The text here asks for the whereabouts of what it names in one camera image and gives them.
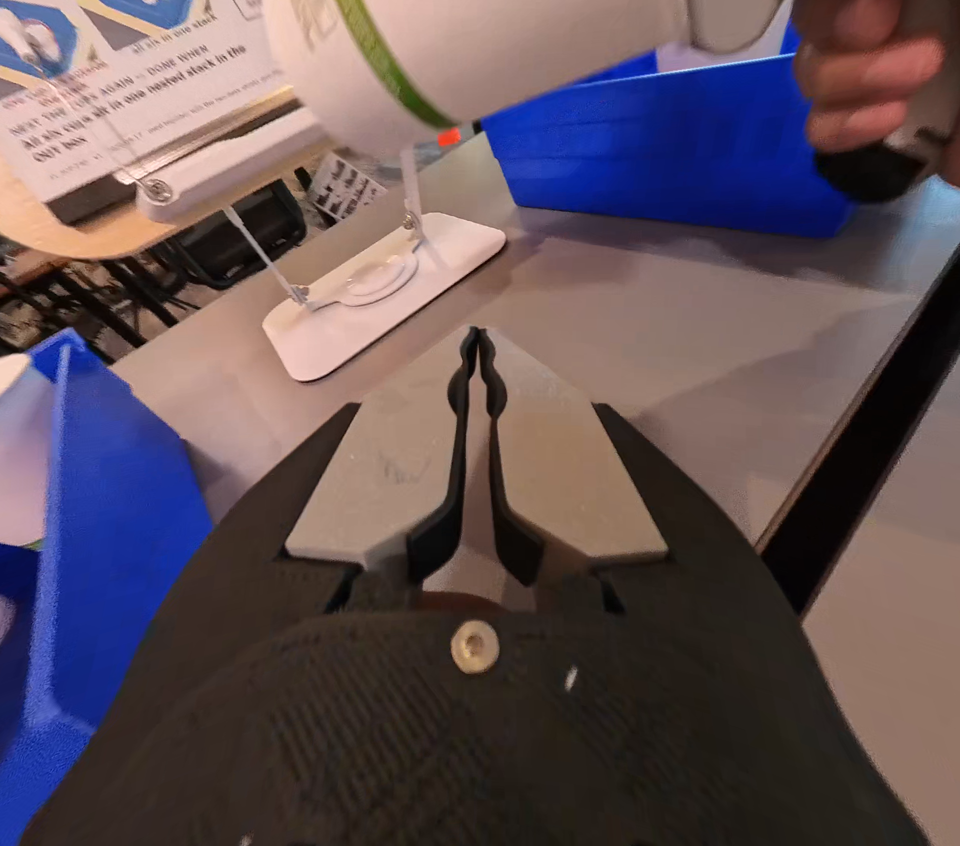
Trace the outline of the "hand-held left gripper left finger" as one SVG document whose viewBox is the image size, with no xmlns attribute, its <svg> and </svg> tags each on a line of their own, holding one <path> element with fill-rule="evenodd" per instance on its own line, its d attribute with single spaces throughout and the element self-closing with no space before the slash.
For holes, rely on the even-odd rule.
<svg viewBox="0 0 960 846">
<path fill-rule="evenodd" d="M 290 557 L 410 584 L 452 558 L 479 335 L 455 331 L 363 399 L 286 540 Z"/>
</svg>

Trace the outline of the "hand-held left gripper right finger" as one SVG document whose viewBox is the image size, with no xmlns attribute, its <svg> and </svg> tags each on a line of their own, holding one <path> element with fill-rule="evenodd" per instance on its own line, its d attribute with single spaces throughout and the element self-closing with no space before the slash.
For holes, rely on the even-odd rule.
<svg viewBox="0 0 960 846">
<path fill-rule="evenodd" d="M 494 543 L 524 587 L 663 560 L 668 546 L 592 402 L 494 329 L 478 332 Z"/>
</svg>

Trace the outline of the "blue plastic bin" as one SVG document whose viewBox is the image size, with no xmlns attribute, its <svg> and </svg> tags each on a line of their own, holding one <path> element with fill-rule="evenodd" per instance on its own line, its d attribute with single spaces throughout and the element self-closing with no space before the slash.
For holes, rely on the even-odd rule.
<svg viewBox="0 0 960 846">
<path fill-rule="evenodd" d="M 52 787 L 99 727 L 212 529 L 186 443 L 72 331 L 52 381 L 39 550 L 2 545 L 2 794 Z"/>
<path fill-rule="evenodd" d="M 817 172 L 787 27 L 771 58 L 648 53 L 481 121 L 516 205 L 812 239 L 857 210 Z"/>
</svg>

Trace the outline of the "white tablet stand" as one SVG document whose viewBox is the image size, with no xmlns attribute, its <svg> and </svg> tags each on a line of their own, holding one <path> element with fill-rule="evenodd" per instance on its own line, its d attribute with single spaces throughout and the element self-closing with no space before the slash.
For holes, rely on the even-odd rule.
<svg viewBox="0 0 960 846">
<path fill-rule="evenodd" d="M 397 186 L 403 192 L 402 222 L 310 284 L 284 276 L 236 207 L 222 206 L 225 220 L 287 296 L 265 317 L 262 328 L 295 381 L 312 382 L 335 372 L 504 249 L 507 238 L 500 229 L 423 212 L 417 150 L 442 146 L 457 131 L 453 127 L 437 139 L 414 141 L 393 155 Z M 143 216 L 173 221 L 201 200 L 223 195 L 232 173 L 237 180 L 248 180 L 280 153 L 301 153 L 320 138 L 320 127 L 310 114 L 290 112 L 140 178 L 128 165 L 124 181 L 136 188 L 135 204 Z"/>
</svg>

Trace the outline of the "small printed label card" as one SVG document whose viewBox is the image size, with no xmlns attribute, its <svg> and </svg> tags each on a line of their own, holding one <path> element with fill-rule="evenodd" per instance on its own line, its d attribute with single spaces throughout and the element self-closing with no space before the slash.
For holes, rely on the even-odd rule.
<svg viewBox="0 0 960 846">
<path fill-rule="evenodd" d="M 315 213 L 337 224 L 387 194 L 387 188 L 351 161 L 328 152 L 319 161 L 306 190 Z"/>
</svg>

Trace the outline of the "printed instruction sheet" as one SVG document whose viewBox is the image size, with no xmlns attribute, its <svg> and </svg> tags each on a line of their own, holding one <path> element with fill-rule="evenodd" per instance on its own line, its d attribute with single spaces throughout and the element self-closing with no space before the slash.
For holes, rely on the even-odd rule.
<svg viewBox="0 0 960 846">
<path fill-rule="evenodd" d="M 46 203 L 282 87 L 261 0 L 2 0 L 2 158 Z"/>
</svg>

